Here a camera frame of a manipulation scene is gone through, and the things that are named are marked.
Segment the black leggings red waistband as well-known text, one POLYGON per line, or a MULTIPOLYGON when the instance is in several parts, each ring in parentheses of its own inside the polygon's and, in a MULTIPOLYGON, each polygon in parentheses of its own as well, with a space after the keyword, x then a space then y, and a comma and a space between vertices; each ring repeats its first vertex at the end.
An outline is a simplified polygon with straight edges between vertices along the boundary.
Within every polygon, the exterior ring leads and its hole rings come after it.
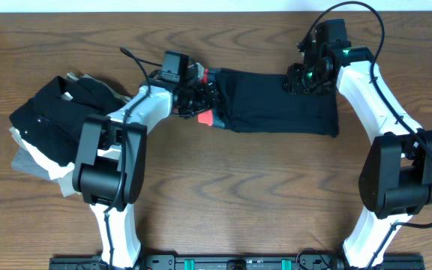
POLYGON ((226 68, 208 71, 222 95, 220 105, 197 116, 200 124, 239 133, 304 133, 336 137, 337 102, 329 95, 290 94, 283 74, 226 68))

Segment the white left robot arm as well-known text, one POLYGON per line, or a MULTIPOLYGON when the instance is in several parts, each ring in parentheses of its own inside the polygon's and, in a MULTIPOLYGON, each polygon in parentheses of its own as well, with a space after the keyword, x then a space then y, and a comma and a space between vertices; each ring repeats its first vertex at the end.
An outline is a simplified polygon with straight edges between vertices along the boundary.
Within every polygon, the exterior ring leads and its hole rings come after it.
POLYGON ((163 66, 147 76, 138 94, 121 108, 85 119, 73 187, 97 218, 103 244, 101 255, 86 263, 90 269, 140 266, 134 203, 145 178, 147 137, 172 113, 196 116, 213 109, 218 101, 209 70, 201 64, 175 73, 163 66))

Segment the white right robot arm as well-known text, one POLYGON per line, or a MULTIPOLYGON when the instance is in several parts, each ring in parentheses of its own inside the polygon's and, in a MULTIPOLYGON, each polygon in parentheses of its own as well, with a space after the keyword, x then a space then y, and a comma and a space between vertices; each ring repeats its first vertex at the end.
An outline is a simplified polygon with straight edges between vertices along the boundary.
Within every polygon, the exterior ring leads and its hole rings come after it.
MULTIPOLYGON (((432 130, 407 114, 376 63, 378 54, 341 37, 298 44, 302 64, 287 72, 291 94, 339 92, 355 110, 370 140, 358 179, 363 209, 337 255, 302 250, 300 269, 424 269, 422 256, 387 255, 401 227, 432 203, 432 130)), ((432 228, 432 222, 424 228, 432 228)))

